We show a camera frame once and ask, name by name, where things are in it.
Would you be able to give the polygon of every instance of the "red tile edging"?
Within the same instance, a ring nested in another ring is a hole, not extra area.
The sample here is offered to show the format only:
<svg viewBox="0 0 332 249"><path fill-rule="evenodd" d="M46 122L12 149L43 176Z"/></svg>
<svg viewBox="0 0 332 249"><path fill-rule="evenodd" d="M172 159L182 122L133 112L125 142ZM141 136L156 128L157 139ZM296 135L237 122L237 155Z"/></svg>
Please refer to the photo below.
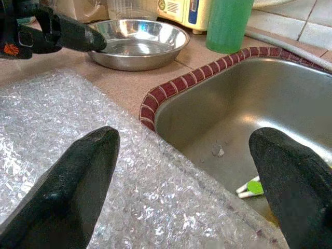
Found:
<svg viewBox="0 0 332 249"><path fill-rule="evenodd" d="M150 130L155 131L155 114L159 106L167 99L188 90L189 88L201 83L213 75L238 64L239 62L251 57L270 57L292 61L300 65L313 67L316 70L329 72L298 55L283 48L276 47L249 47L241 49L239 52L222 57L208 65L195 69L176 79L170 80L151 89L144 97L140 107L139 119Z"/></svg>

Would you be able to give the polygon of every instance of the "green bottle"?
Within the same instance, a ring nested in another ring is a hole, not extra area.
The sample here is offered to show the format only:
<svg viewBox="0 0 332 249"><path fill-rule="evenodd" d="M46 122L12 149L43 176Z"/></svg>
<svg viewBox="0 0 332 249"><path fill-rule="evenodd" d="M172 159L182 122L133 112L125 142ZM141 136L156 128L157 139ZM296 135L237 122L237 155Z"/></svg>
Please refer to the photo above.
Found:
<svg viewBox="0 0 332 249"><path fill-rule="evenodd" d="M219 53L239 51L253 4L254 0L213 0L207 48Z"/></svg>

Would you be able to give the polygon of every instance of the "stainless steel sink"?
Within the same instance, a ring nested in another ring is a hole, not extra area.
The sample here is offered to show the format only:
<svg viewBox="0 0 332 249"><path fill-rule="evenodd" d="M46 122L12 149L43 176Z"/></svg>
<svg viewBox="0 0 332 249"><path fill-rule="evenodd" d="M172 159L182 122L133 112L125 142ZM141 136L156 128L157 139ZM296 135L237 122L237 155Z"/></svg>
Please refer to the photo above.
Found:
<svg viewBox="0 0 332 249"><path fill-rule="evenodd" d="M165 101L155 126L235 194L257 176L248 140L261 127L283 131L332 166L332 76L279 59L248 59ZM264 196L244 201L275 222Z"/></svg>

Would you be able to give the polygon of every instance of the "metal bowl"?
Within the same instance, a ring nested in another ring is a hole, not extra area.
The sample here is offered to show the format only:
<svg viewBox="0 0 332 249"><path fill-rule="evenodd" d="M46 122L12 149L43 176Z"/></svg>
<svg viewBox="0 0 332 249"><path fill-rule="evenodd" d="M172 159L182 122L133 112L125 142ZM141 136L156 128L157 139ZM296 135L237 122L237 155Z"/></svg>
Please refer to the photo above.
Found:
<svg viewBox="0 0 332 249"><path fill-rule="evenodd" d="M89 52L99 64L125 71L143 71L172 62L189 42L188 34L167 23L107 20L90 25L107 41L102 51Z"/></svg>

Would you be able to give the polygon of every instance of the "bubble wrap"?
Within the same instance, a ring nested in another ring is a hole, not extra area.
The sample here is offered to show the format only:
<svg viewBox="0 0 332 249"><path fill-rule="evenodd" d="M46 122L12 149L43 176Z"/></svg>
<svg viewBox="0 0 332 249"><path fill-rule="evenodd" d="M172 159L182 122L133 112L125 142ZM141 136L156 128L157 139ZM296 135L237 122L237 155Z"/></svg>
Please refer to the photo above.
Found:
<svg viewBox="0 0 332 249"><path fill-rule="evenodd" d="M0 89L0 110L0 223L72 142L108 125L120 153L88 248L287 248L278 228L74 72Z"/></svg>

